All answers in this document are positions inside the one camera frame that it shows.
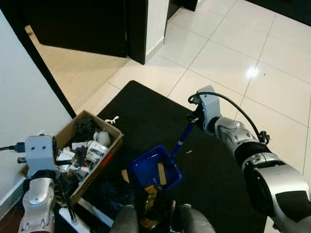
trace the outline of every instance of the white wall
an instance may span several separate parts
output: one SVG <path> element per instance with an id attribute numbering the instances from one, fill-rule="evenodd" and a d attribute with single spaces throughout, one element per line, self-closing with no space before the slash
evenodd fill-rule
<path id="1" fill-rule="evenodd" d="M 0 147 L 22 142 L 41 130 L 55 134 L 71 120 L 0 12 Z M 14 204 L 22 183 L 16 154 L 0 151 L 0 218 Z"/>
<path id="2" fill-rule="evenodd" d="M 149 0 L 146 54 L 163 42 L 169 0 Z"/>

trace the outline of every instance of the cardboard box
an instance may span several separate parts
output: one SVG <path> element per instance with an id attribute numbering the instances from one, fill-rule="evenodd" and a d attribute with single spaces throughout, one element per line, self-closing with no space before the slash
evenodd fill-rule
<path id="1" fill-rule="evenodd" d="M 107 155 L 96 164 L 96 166 L 84 179 L 82 184 L 71 195 L 70 199 L 72 201 L 72 205 L 75 205 L 79 201 L 80 197 L 85 193 L 87 188 L 91 185 L 91 183 L 95 180 L 95 178 L 100 174 L 100 172 L 104 169 L 105 165 L 108 163 L 108 161 L 111 159 L 111 157 L 115 154 L 115 152 L 120 148 L 120 146 L 123 143 L 123 140 L 122 140 L 123 134 L 121 133 L 120 130 L 118 130 L 116 127 L 112 126 L 111 124 L 105 122 L 104 120 L 100 119 L 99 117 L 94 116 L 93 114 L 87 111 L 82 111 L 65 128 L 63 128 L 61 132 L 59 132 L 55 136 L 57 146 L 59 149 L 62 149 L 76 134 L 75 122 L 77 120 L 86 118 L 87 116 L 90 116 L 101 129 L 105 129 L 106 131 L 108 131 L 108 133 L 110 134 L 112 144 L 109 147 Z"/>

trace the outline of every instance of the blue handle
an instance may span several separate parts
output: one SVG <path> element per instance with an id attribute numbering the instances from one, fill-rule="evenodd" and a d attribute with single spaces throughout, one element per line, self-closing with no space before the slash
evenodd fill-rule
<path id="1" fill-rule="evenodd" d="M 193 128 L 193 124 L 189 123 L 187 125 L 187 127 L 185 128 L 183 134 L 181 135 L 179 141 L 177 142 L 177 145 L 175 146 L 172 154 L 171 154 L 171 159 L 174 159 L 177 152 L 179 151 L 179 149 L 181 148 L 181 146 L 183 145 L 184 141 L 186 140 L 186 137 L 189 135 L 189 133 L 191 132 Z"/>

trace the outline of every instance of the blue dustpan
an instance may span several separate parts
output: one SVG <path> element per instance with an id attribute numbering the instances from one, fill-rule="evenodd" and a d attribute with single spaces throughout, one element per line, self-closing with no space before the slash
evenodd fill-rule
<path id="1" fill-rule="evenodd" d="M 160 185 L 158 163 L 163 163 L 164 167 L 166 184 L 163 185 L 163 190 L 168 190 L 180 181 L 182 176 L 173 159 L 192 127 L 193 125 L 191 123 L 187 125 L 172 154 L 169 154 L 164 146 L 157 146 L 130 163 L 127 171 L 131 181 L 142 188 L 151 185 Z"/>

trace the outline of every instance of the silver robot arm segment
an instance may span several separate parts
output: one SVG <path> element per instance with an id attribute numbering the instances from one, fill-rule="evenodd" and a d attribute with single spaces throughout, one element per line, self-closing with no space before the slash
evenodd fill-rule
<path id="1" fill-rule="evenodd" d="M 213 91 L 208 86 L 197 93 Z M 196 124 L 230 149 L 254 209 L 271 217 L 282 233 L 310 233 L 310 189 L 302 175 L 259 142 L 243 123 L 222 117 L 217 96 L 196 95 L 191 102 L 198 104 L 193 112 Z"/>

